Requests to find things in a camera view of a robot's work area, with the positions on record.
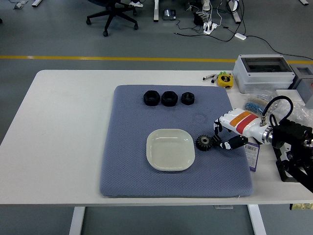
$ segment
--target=office chair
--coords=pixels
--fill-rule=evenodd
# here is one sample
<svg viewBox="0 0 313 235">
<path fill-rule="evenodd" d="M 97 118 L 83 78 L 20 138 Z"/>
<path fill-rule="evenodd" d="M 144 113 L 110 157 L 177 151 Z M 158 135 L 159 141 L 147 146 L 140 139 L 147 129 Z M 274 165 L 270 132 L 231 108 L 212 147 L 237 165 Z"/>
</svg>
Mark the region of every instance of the office chair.
<svg viewBox="0 0 313 235">
<path fill-rule="evenodd" d="M 104 27 L 103 36 L 108 36 L 108 27 L 115 16 L 119 16 L 123 19 L 126 19 L 127 21 L 133 22 L 134 30 L 138 30 L 138 24 L 137 21 L 135 21 L 133 18 L 125 15 L 123 12 L 125 11 L 133 11 L 133 15 L 135 16 L 137 14 L 136 9 L 133 6 L 129 6 L 127 4 L 121 3 L 121 0 L 88 0 L 96 5 L 103 6 L 106 8 L 105 11 L 101 11 L 99 13 L 87 16 L 86 24 L 91 24 L 90 19 L 99 17 L 99 16 L 109 16 L 108 21 L 106 23 L 106 26 Z M 115 4 L 123 5 L 124 7 L 116 8 Z"/>
</svg>

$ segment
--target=black ring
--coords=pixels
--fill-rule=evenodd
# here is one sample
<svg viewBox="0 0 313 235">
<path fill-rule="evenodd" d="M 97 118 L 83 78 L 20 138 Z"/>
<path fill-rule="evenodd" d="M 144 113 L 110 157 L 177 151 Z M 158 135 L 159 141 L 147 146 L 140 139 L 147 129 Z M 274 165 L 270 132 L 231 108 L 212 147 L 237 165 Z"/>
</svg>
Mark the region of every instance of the black ring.
<svg viewBox="0 0 313 235">
<path fill-rule="evenodd" d="M 181 102 L 185 105 L 191 105 L 195 102 L 195 95 L 190 92 L 185 92 L 181 95 Z"/>
<path fill-rule="evenodd" d="M 161 97 L 161 102 L 164 106 L 173 107 L 178 101 L 178 95 L 173 91 L 164 92 Z"/>
<path fill-rule="evenodd" d="M 143 101 L 148 106 L 156 106 L 160 102 L 160 95 L 157 91 L 147 91 L 143 95 Z"/>
</svg>

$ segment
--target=chair base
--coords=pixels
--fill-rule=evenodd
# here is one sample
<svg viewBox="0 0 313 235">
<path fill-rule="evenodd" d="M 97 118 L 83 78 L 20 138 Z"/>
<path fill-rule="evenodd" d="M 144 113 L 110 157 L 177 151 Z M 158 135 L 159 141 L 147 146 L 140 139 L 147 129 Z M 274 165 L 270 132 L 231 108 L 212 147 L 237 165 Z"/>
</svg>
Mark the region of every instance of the chair base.
<svg viewBox="0 0 313 235">
<path fill-rule="evenodd" d="M 103 32 L 103 36 L 107 37 L 109 34 L 108 34 L 108 27 L 112 21 L 112 19 L 115 17 L 115 16 L 119 16 L 127 21 L 130 21 L 130 22 L 133 22 L 135 25 L 134 25 L 134 30 L 138 30 L 138 23 L 136 20 L 134 20 L 133 18 L 127 16 L 126 14 L 124 14 L 124 12 L 126 11 L 133 11 L 133 15 L 135 16 L 137 14 L 136 12 L 136 9 L 133 7 L 133 6 L 129 6 L 127 4 L 124 4 L 124 3 L 121 3 L 121 2 L 118 2 L 118 4 L 120 5 L 123 5 L 124 7 L 121 7 L 121 8 L 116 8 L 115 7 L 115 4 L 113 4 L 112 6 L 107 6 L 105 11 L 101 11 L 99 13 L 96 13 L 96 14 L 93 14 L 93 15 L 90 15 L 90 16 L 87 16 L 87 20 L 86 20 L 86 24 L 91 24 L 91 21 L 90 19 L 91 18 L 95 18 L 95 17 L 100 17 L 100 16 L 109 16 L 108 20 L 107 20 L 107 23 L 104 27 L 104 32 Z"/>
</svg>

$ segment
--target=black cable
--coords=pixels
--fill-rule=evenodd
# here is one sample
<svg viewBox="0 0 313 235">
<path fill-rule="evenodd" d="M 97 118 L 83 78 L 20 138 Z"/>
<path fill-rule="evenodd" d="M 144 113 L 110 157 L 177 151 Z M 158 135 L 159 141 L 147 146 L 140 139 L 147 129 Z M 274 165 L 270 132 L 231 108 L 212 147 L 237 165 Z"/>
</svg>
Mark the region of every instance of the black cable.
<svg viewBox="0 0 313 235">
<path fill-rule="evenodd" d="M 269 122 L 270 122 L 270 125 L 271 125 L 272 127 L 278 125 L 274 114 L 271 114 L 271 115 L 269 116 Z"/>
<path fill-rule="evenodd" d="M 200 31 L 200 29 L 201 29 L 201 26 L 200 26 L 200 29 L 199 29 L 199 30 L 196 30 L 196 29 L 195 29 L 196 27 L 198 27 L 198 25 L 196 25 L 196 26 L 193 27 L 193 28 L 180 28 L 179 23 L 180 23 L 180 20 L 178 20 L 178 23 L 177 23 L 176 25 L 178 26 L 178 28 L 179 28 L 180 30 L 183 30 L 183 29 L 191 29 L 191 30 L 193 30 L 193 31 L 195 31 L 195 32 L 198 33 L 198 32 Z"/>
<path fill-rule="evenodd" d="M 279 51 L 276 51 L 274 48 L 271 47 L 271 45 L 270 45 L 265 39 L 260 38 L 260 37 L 258 37 L 258 36 L 247 35 L 246 37 L 247 37 L 247 38 L 248 38 L 248 37 L 250 37 L 250 38 L 251 38 L 251 37 L 252 37 L 252 38 L 258 38 L 258 39 L 263 40 L 264 42 L 266 42 L 266 43 L 268 44 L 268 46 L 269 46 L 273 51 L 275 51 L 275 52 L 278 53 L 278 54 L 289 55 L 289 56 L 295 56 L 295 57 L 302 57 L 302 58 L 306 58 L 306 59 L 309 59 L 309 60 L 313 60 L 313 58 L 310 58 L 310 57 L 307 57 L 307 56 L 303 56 L 303 55 L 292 55 L 292 54 L 286 54 L 286 53 L 281 53 L 281 52 L 279 52 Z"/>
<path fill-rule="evenodd" d="M 266 115 L 268 109 L 270 108 L 270 106 L 271 106 L 275 101 L 278 101 L 278 100 L 280 100 L 280 99 L 285 99 L 285 100 L 288 101 L 289 104 L 290 104 L 290 110 L 289 110 L 289 112 L 287 113 L 286 116 L 284 116 L 284 117 L 280 120 L 279 123 L 281 123 L 281 122 L 283 122 L 284 120 L 286 120 L 286 119 L 290 116 L 290 114 L 292 113 L 292 111 L 293 111 L 293 103 L 292 103 L 291 99 L 290 99 L 289 97 L 285 96 L 285 95 L 279 95 L 279 96 L 275 97 L 274 99 L 272 99 L 272 100 L 267 104 L 267 106 L 265 107 L 265 109 L 263 110 L 262 116 L 265 117 L 265 115 Z"/>
<path fill-rule="evenodd" d="M 243 18 L 244 18 L 244 14 L 245 14 L 245 4 L 244 4 L 244 1 L 243 1 L 243 0 L 242 0 L 242 3 L 243 3 L 243 9 L 241 9 L 239 3 L 238 3 L 238 6 L 239 6 L 239 9 L 240 9 L 240 11 L 241 11 L 241 18 L 243 19 Z M 230 40 L 232 40 L 232 39 L 235 37 L 235 34 L 237 33 L 237 31 L 238 31 L 238 29 L 239 29 L 239 27 L 240 27 L 240 25 L 241 25 L 241 22 L 242 22 L 242 20 L 240 21 L 240 23 L 239 23 L 239 25 L 238 25 L 238 27 L 237 27 L 235 33 L 233 33 L 232 37 L 231 37 L 230 39 L 228 39 L 228 40 L 222 40 L 222 39 L 216 38 L 216 37 L 211 36 L 211 35 L 206 35 L 206 34 L 185 35 L 185 34 L 181 34 L 181 33 L 177 33 L 177 32 L 175 32 L 174 34 L 177 34 L 177 35 L 180 35 L 180 36 L 184 36 L 184 37 L 208 36 L 208 37 L 214 38 L 214 39 L 216 39 L 216 40 L 218 40 L 218 41 L 227 43 L 227 42 L 229 42 Z"/>
<path fill-rule="evenodd" d="M 244 29 L 245 29 L 245 32 L 242 34 L 242 35 L 245 35 L 246 34 L 246 25 L 245 25 L 245 21 L 242 17 L 241 21 L 243 22 L 244 24 Z M 228 29 L 230 32 L 232 32 L 233 34 L 235 34 L 233 31 L 231 31 L 228 27 L 222 25 L 224 28 Z M 301 58 L 306 58 L 306 59 L 309 59 L 309 60 L 313 60 L 313 58 L 310 58 L 310 57 L 307 57 L 307 56 L 302 56 L 302 55 L 292 55 L 292 54 L 286 54 L 286 53 L 281 53 L 279 51 L 276 51 L 269 43 L 268 41 L 266 41 L 265 39 L 261 38 L 261 37 L 258 37 L 258 36 L 253 36 L 253 35 L 245 35 L 247 38 L 250 37 L 250 38 L 258 38 L 258 39 L 261 39 L 263 40 L 264 42 L 266 42 L 268 44 L 268 46 L 273 50 L 275 51 L 276 53 L 278 54 L 282 54 L 282 55 L 288 55 L 288 56 L 294 56 L 294 57 L 301 57 Z"/>
</svg>

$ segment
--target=red stripe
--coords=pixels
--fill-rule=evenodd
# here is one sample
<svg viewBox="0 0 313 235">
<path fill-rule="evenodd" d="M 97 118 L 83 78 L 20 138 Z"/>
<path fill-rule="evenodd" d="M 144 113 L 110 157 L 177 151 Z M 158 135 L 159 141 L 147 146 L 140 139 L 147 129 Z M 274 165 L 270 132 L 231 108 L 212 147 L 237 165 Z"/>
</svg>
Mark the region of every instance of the red stripe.
<svg viewBox="0 0 313 235">
<path fill-rule="evenodd" d="M 238 124 L 236 131 L 238 131 L 240 134 L 243 134 L 244 128 L 256 118 L 257 116 L 255 116 L 254 114 L 250 114 L 244 120 L 242 120 L 242 122 Z"/>
</svg>

